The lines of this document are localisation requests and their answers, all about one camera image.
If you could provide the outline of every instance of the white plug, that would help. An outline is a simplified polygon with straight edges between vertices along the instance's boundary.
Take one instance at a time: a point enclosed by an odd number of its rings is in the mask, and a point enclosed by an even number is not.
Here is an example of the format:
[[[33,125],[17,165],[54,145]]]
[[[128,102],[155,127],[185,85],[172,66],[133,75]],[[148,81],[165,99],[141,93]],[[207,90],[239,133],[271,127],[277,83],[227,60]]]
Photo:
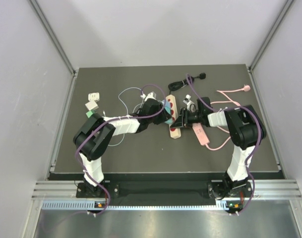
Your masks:
[[[95,101],[89,101],[88,103],[85,104],[85,106],[88,109],[88,111],[98,109],[98,104]]]
[[[88,94],[88,101],[99,101],[100,100],[100,94],[99,93],[89,93]]]

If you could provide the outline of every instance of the white wall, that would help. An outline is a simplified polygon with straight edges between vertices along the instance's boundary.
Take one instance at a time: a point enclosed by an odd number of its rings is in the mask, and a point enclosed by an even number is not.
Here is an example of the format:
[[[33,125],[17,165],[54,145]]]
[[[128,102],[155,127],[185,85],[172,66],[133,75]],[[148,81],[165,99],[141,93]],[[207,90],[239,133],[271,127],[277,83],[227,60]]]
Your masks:
[[[38,0],[75,68],[249,65],[285,0]]]
[[[0,0],[0,237],[19,237],[71,80],[27,0]]]
[[[297,0],[255,70],[287,174],[302,192],[302,0]]]

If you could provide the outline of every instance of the light blue object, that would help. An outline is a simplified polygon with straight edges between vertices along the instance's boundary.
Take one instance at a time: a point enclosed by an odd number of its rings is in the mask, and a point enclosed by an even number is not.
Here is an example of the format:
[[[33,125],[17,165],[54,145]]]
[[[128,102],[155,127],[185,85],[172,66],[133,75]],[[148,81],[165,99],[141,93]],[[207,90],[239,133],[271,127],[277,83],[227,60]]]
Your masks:
[[[171,114],[171,104],[169,101],[166,100],[166,104],[165,104],[165,110]],[[172,124],[173,123],[173,118],[170,118],[169,120],[167,120],[165,122],[166,124]]]

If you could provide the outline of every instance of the pink plug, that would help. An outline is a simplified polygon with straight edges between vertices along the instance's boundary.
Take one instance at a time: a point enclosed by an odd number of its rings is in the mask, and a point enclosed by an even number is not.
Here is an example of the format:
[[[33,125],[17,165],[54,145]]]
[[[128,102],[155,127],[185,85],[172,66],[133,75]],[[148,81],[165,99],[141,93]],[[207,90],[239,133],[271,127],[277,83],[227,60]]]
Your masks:
[[[247,92],[247,91],[250,91],[250,86],[249,85],[245,85],[243,88],[242,88],[242,91],[245,91],[245,92]]]

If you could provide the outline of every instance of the metal frame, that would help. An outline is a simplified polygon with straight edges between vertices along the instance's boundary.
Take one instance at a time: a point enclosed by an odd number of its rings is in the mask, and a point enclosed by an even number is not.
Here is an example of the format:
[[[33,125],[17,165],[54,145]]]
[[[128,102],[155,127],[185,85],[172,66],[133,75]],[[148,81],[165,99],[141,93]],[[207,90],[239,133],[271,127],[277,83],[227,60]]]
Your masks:
[[[46,19],[39,4],[37,3],[37,0],[28,0],[28,2],[31,4],[37,17],[39,18],[43,27],[45,28],[49,38],[51,39],[59,55],[64,61],[66,67],[68,68],[68,70],[73,76],[73,79],[71,81],[68,90],[68,94],[65,99],[64,110],[61,114],[60,125],[55,140],[53,152],[51,154],[51,163],[49,166],[49,172],[52,172],[53,169],[55,168],[58,149],[60,146],[62,132],[65,125],[66,116],[68,114],[71,96],[73,94],[75,80],[77,78],[77,73],[74,70],[73,66],[71,65],[67,55],[65,54],[61,44],[59,43],[59,40],[57,39],[48,20]],[[280,25],[282,24],[284,18],[286,17],[293,3],[294,0],[286,0],[284,6],[281,9],[281,12],[279,13],[274,24],[272,25],[269,33],[267,34],[265,40],[263,41],[256,56],[254,57],[251,66],[248,67],[248,73],[250,75],[251,82],[253,84],[255,94],[257,96],[257,100],[261,108],[262,116],[265,120],[265,125],[267,127],[267,130],[270,132],[269,138],[271,141],[272,148],[274,150],[275,157],[278,161],[278,165],[283,168],[284,173],[286,173],[286,170],[284,170],[284,166],[279,160],[280,154],[276,146],[277,143],[275,141],[275,138],[273,137],[272,128],[269,123],[267,113],[264,110],[264,106],[263,106],[264,103],[261,99],[258,85],[253,75],[253,70],[255,69],[261,57],[263,56],[265,50],[269,46],[271,40],[273,39]],[[290,201],[291,208],[293,210],[294,217],[296,220],[296,224],[302,236],[302,195],[300,193],[297,182],[295,180],[286,180],[286,179],[256,180],[255,182],[256,182],[256,188],[255,188],[255,195],[253,200],[289,200]],[[41,209],[51,209],[51,208],[56,210],[65,209],[63,206],[74,206],[72,207],[73,209],[75,207],[77,209],[87,209],[87,208],[92,209],[93,200],[75,198],[76,192],[77,192],[77,187],[75,186],[74,181],[37,182],[33,192],[31,206],[29,210],[29,216],[26,221],[26,225],[24,227],[22,237],[29,238],[34,236]],[[104,200],[104,198],[95,198],[94,200],[102,201]],[[225,200],[226,201],[237,200],[237,198],[235,199],[227,198]],[[185,209],[186,210],[221,210],[224,209],[224,205],[223,205],[223,201],[221,201],[221,202],[217,202],[216,205],[203,205],[203,206],[110,206],[108,208],[108,210],[185,210]]]

